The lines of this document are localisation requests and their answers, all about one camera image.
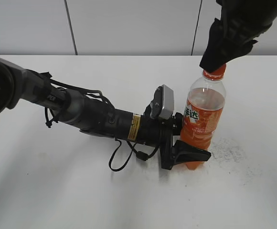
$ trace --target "black cable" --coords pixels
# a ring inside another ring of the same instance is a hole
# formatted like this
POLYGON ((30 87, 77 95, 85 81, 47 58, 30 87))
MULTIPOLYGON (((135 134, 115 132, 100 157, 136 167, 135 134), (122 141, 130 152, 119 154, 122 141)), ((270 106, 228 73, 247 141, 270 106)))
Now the black cable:
POLYGON ((110 160, 109 160, 109 168, 114 171, 114 172, 118 172, 122 169, 124 169, 126 167, 126 165, 128 164, 128 161, 130 160, 131 158, 131 155, 132 155, 132 152, 133 152, 133 149, 131 150, 131 153, 130 155, 128 156, 127 160, 125 161, 125 163, 120 167, 120 168, 112 168, 112 161, 113 161, 113 158, 116 154, 116 152, 118 151, 118 149, 121 147, 121 141, 119 139, 115 139, 115 141, 119 142, 119 146, 114 150, 110 160))
POLYGON ((152 153, 150 155, 142 152, 142 151, 137 151, 134 147, 136 145, 136 143, 134 145, 132 145, 129 141, 127 141, 128 146, 133 150, 133 152, 135 153, 135 155, 137 156, 138 159, 141 159, 143 161, 147 161, 149 158, 153 157, 157 150, 159 149, 159 144, 154 148, 154 150, 152 151, 152 153))
POLYGON ((82 88, 82 87, 75 87, 75 86, 71 86, 71 85, 68 85, 68 84, 65 84, 65 83, 58 82, 58 81, 53 80, 53 79, 50 79, 50 81, 51 81, 52 84, 55 84, 55 85, 58 85, 58 86, 61 86, 61 87, 65 87, 65 88, 68 88, 68 89, 76 90, 76 91, 82 92, 84 94, 86 94, 86 93, 98 93, 100 96, 102 96, 102 92, 100 90, 89 90, 89 89, 85 89, 85 88, 82 88))

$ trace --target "bottle label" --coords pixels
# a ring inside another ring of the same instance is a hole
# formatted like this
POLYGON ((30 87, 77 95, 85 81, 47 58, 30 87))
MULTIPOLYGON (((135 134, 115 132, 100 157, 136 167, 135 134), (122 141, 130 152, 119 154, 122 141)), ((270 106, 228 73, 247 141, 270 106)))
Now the bottle label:
POLYGON ((189 100, 183 116, 183 127, 199 134, 207 134, 217 127, 223 108, 216 111, 204 110, 193 106, 189 100))

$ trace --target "robotic arm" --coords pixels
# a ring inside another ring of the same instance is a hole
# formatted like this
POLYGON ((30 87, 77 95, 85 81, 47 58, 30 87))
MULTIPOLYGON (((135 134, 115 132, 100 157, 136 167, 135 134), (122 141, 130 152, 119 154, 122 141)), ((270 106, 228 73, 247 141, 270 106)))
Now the robotic arm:
MULTIPOLYGON (((267 31, 277 16, 277 0, 216 2, 222 6, 221 19, 215 19, 210 28, 208 46, 200 63, 210 73, 224 63, 248 54, 257 42, 254 38, 267 31)), ((183 162, 207 161, 211 156, 182 141, 173 145, 172 137, 180 135, 182 114, 173 115, 173 91, 165 85, 157 88, 144 114, 138 115, 116 109, 101 91, 60 83, 51 79, 49 73, 23 69, 0 58, 0 112, 6 107, 14 108, 19 99, 45 107, 48 127, 59 121, 77 127, 85 134, 115 138, 120 144, 120 140, 125 140, 141 160, 146 161, 160 149, 164 169, 183 162), (155 149, 148 155, 137 151, 131 142, 155 149)))
MULTIPOLYGON (((48 127, 59 121, 77 127, 85 134, 115 138, 120 144, 120 140, 125 140, 141 160, 146 161, 160 149, 164 169, 188 161, 207 161, 211 156, 209 152, 179 140, 173 145, 173 135, 180 135, 182 114, 173 115, 173 91, 165 85, 157 88, 144 115, 138 115, 116 109, 101 91, 60 83, 52 80, 49 73, 23 69, 0 58, 0 112, 6 107, 14 108, 19 99, 45 107, 48 127), (51 120, 48 109, 53 115, 51 120), (131 142, 155 149, 148 155, 137 151, 131 142)), ((113 156, 109 161, 110 168, 113 156)))
POLYGON ((209 73, 224 63, 251 52, 254 40, 277 17, 277 0, 216 0, 221 18, 211 25, 200 67, 209 73))

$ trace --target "dirty smudge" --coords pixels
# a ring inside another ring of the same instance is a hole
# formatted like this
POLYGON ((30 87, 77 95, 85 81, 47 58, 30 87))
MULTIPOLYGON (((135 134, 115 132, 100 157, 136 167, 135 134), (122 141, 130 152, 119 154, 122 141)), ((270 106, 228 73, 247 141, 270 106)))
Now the dirty smudge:
POLYGON ((209 151, 212 153, 211 165, 228 171, 229 175, 239 179, 241 186, 262 175, 260 166, 251 162, 243 148, 233 139, 221 138, 212 142, 209 151))

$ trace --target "white wall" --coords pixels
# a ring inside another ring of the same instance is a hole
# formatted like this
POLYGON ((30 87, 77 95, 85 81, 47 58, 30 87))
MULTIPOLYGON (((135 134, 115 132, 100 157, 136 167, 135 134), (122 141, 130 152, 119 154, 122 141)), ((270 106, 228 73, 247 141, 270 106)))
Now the white wall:
POLYGON ((0 0, 0 54, 74 54, 63 0, 0 0))
MULTIPOLYGON (((78 54, 189 55, 201 0, 67 0, 78 54)), ((220 17, 203 0, 193 55, 220 17)), ((277 19, 251 54, 277 55, 277 19)), ((75 54, 64 0, 0 0, 0 54, 75 54)))
POLYGON ((189 55, 200 0, 69 0, 78 54, 189 55))

